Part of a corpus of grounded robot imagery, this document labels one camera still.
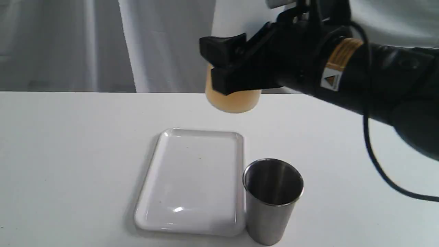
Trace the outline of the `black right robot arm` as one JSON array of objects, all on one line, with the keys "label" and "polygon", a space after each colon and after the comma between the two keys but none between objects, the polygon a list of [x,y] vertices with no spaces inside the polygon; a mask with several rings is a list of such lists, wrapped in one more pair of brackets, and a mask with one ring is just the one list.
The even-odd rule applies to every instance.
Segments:
[{"label": "black right robot arm", "polygon": [[404,142],[438,160],[438,52],[366,43],[353,37],[348,0],[323,19],[304,0],[251,38],[199,39],[213,90],[289,89],[394,127]]}]

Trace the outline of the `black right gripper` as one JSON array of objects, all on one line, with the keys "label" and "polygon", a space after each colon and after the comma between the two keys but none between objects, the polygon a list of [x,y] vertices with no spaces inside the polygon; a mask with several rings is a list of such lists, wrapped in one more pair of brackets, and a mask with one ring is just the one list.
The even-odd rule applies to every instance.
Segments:
[{"label": "black right gripper", "polygon": [[246,33],[200,38],[213,90],[223,95],[281,86],[303,90],[304,83],[322,74],[329,45],[352,34],[350,1],[331,0],[328,12],[321,8],[320,0],[297,0],[249,41]]}]

